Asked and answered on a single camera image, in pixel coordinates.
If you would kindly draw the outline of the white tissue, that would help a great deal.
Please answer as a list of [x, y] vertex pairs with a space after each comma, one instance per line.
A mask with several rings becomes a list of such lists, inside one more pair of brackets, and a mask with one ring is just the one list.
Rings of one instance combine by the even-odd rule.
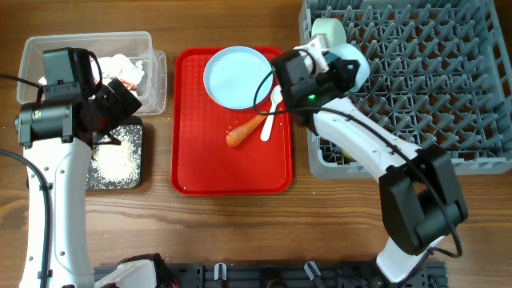
[[[142, 64], [143, 61], [139, 60], [133, 63], [124, 54], [116, 54], [113, 57], [104, 57], [98, 59], [99, 66], [102, 73], [99, 73], [98, 66], [95, 60], [91, 61], [91, 69], [94, 76], [94, 82], [99, 83], [99, 79], [102, 79], [102, 83], [107, 85], [114, 78], [125, 80], [136, 85], [140, 84], [141, 80], [145, 76]], [[130, 91], [134, 96], [138, 96], [137, 91]]]

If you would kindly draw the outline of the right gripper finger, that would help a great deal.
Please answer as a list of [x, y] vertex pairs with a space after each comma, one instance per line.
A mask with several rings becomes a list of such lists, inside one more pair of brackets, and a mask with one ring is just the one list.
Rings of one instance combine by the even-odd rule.
[[358, 66], [343, 66], [341, 69], [330, 68], [326, 74], [334, 87], [342, 94], [359, 90], [360, 83], [357, 80]]
[[327, 55], [327, 74], [334, 72], [356, 74], [359, 70], [360, 64], [358, 60], [341, 59], [336, 55]]

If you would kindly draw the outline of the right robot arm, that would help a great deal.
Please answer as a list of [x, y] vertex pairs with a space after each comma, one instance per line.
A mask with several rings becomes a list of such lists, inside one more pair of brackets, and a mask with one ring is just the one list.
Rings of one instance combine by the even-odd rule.
[[400, 287], [433, 253], [462, 256], [456, 228], [468, 217], [451, 157], [437, 144], [407, 142], [365, 116], [345, 97], [370, 76], [365, 56], [351, 45], [336, 50], [291, 50], [272, 61], [285, 111], [301, 126], [359, 162], [378, 182], [388, 233], [368, 285]]

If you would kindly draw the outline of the green bowl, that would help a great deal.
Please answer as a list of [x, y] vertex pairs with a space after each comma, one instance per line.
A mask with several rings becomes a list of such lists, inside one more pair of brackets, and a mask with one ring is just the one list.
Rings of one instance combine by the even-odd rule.
[[343, 24], [336, 18], [317, 18], [312, 25], [311, 36], [321, 35], [328, 48], [346, 43], [346, 31]]

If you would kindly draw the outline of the red snack wrapper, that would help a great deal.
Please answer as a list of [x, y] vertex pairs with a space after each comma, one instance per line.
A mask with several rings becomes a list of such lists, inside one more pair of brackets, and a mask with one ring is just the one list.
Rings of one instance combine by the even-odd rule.
[[137, 90], [136, 85], [131, 83], [131, 82], [127, 82], [127, 81], [122, 80], [122, 79], [120, 79], [120, 82], [124, 85], [125, 88], [127, 88], [130, 91], [136, 91]]

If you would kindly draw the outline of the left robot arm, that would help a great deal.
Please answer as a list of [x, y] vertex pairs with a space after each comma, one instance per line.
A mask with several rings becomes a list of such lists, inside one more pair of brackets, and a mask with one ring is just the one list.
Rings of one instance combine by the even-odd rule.
[[86, 244], [86, 180], [95, 135], [109, 135], [141, 107], [118, 79], [94, 79], [95, 54], [43, 54], [47, 83], [15, 125], [27, 165], [29, 232], [22, 287], [93, 287]]

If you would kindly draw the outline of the yellow plastic cup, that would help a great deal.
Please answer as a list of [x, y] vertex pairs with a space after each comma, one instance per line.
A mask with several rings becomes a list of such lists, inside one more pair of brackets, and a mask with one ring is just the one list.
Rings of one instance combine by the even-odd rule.
[[346, 162], [355, 162], [355, 159], [345, 150], [340, 150], [340, 152], [343, 155], [343, 158], [345, 159]]

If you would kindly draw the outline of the light blue bowl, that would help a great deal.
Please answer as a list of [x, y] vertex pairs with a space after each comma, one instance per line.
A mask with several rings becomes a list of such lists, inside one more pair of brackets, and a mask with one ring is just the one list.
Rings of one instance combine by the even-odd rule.
[[349, 43], [342, 43], [330, 49], [330, 52], [337, 55], [342, 60], [355, 60], [359, 64], [358, 71], [355, 75], [355, 84], [350, 92], [357, 92], [364, 85], [370, 76], [370, 64], [365, 55], [356, 47]]

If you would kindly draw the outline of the orange carrot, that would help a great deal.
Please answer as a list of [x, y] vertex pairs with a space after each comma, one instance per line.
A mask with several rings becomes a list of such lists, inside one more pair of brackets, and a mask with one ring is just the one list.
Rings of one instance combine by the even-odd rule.
[[265, 115], [258, 114], [247, 123], [235, 128], [227, 134], [226, 144], [229, 147], [240, 145], [265, 119]]

